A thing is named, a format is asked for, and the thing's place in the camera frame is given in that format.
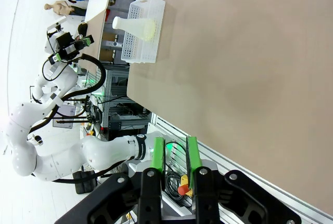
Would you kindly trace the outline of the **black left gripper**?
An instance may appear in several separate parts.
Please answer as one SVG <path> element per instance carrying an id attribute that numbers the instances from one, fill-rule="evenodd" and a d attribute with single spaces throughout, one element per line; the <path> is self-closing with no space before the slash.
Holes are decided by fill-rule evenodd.
<path id="1" fill-rule="evenodd" d="M 56 38 L 56 43 L 59 48 L 56 53 L 53 53 L 48 57 L 50 64 L 55 64 L 62 59 L 74 59 L 78 55 L 79 50 L 89 47 L 94 43 L 94 39 L 92 35 L 79 35 L 73 39 L 72 35 L 69 32 L 66 32 Z"/>

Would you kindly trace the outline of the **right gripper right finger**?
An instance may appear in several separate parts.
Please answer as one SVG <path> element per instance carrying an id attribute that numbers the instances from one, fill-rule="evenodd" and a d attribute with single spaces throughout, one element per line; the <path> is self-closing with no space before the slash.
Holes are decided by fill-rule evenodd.
<path id="1" fill-rule="evenodd" d="M 298 214 L 246 174 L 221 174 L 204 164 L 196 137 L 187 138 L 187 172 L 195 201 L 196 223 L 221 223 L 222 207 L 242 223 L 301 223 Z"/>

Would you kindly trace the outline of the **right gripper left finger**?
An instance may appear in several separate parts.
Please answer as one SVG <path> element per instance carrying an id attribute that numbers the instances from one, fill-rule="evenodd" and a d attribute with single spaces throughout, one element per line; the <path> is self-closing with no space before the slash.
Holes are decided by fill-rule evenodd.
<path id="1" fill-rule="evenodd" d="M 116 223 L 137 206 L 136 223 L 162 223 L 161 191 L 165 140 L 155 138 L 149 165 L 132 177 L 111 175 L 101 186 L 71 208 L 55 223 Z"/>

